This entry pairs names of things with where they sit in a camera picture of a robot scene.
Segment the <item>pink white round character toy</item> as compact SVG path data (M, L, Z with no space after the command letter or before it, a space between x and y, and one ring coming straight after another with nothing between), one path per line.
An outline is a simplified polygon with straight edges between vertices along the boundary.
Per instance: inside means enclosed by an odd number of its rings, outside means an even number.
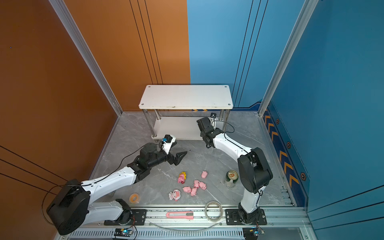
M169 199L170 201L177 202L181 198L181 192L179 190L174 190L169 193Z

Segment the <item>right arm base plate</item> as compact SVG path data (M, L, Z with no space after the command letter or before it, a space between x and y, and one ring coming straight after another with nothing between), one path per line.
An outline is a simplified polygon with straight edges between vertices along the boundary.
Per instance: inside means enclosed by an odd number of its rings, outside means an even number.
M227 209L225 210L226 223L229 226L234 225L267 225L267 217L265 211L257 208L252 213L247 213L243 209Z

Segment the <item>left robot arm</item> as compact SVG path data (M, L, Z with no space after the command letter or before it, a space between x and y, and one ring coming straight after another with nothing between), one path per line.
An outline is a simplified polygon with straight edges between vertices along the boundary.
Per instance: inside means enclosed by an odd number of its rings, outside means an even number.
M170 150L175 142L160 145L147 143L136 152L132 163L106 176L80 182L76 179L61 186L61 190L47 207L46 213L61 236L95 222L115 225L133 224L131 207L123 199L99 203L97 200L123 187L131 186L150 174L152 168L164 162L177 166L187 155Z

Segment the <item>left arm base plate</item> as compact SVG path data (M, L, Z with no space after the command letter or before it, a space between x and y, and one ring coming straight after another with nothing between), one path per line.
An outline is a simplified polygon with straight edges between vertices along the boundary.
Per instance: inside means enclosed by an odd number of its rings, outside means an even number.
M124 210L123 213L114 221L104 221L105 226L143 226L146 221L146 209Z

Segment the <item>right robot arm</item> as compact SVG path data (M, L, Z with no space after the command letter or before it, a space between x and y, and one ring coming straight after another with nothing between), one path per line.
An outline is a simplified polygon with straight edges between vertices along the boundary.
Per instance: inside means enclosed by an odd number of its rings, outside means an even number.
M239 214L250 221L259 211L259 200L273 179L265 153L259 147L252 149L231 139L227 133L215 128L208 117L197 120L197 125L207 148L221 150L237 162L239 179L245 188Z

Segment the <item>white two-tier shelf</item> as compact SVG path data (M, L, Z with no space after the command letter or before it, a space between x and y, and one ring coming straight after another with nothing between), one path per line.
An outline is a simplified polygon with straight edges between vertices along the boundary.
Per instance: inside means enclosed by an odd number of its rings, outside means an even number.
M168 110L169 113L219 111L214 126L224 131L233 107L228 85L148 85L139 103L154 140L161 140L167 134L178 140L202 139L197 124L200 117L162 116L161 110Z

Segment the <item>pink yellow figure toy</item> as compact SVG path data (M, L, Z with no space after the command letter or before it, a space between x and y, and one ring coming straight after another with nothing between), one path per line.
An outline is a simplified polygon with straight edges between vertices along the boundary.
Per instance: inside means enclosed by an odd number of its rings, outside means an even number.
M186 172L181 172L178 176L178 183L184 184L187 178Z

